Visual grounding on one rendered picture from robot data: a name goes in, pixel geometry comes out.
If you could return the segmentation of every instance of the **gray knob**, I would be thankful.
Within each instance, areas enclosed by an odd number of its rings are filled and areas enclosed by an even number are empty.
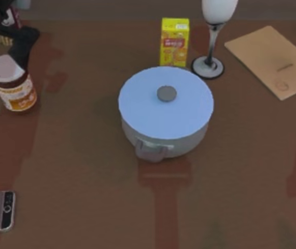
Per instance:
[[[174,87],[163,86],[158,89],[157,96],[160,101],[170,102],[177,97],[177,91]]]

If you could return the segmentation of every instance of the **cooking pot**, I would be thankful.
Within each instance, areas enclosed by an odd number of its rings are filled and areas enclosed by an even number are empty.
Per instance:
[[[213,95],[197,75],[159,66],[128,79],[119,111],[137,157],[159,162],[193,150],[203,139],[214,109]]]

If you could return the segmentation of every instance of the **tabletop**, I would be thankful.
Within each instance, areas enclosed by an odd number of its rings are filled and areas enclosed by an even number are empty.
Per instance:
[[[40,106],[17,116],[0,101],[0,190],[18,195],[0,249],[296,248],[296,95],[278,100],[223,46],[266,25],[296,45],[296,21],[224,27],[206,137],[157,165],[135,157],[117,97],[158,64],[160,22],[30,25],[43,33],[29,67]],[[207,52],[203,21],[190,39],[188,65]]]

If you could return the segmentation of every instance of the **brown envelope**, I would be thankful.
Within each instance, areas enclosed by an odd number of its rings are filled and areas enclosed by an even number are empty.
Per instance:
[[[280,100],[296,94],[296,46],[266,26],[225,43]]]

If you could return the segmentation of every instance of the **glass stem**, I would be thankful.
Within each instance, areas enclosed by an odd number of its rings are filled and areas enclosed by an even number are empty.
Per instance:
[[[217,36],[219,34],[219,29],[217,29],[216,27],[210,27],[209,28],[209,33],[210,33],[210,41],[209,41],[209,52],[208,52],[208,56],[205,59],[205,64],[207,64],[208,66],[212,66],[213,62],[212,62],[212,55],[214,53],[214,49],[215,49],[215,44],[216,44],[216,40],[217,40]]]

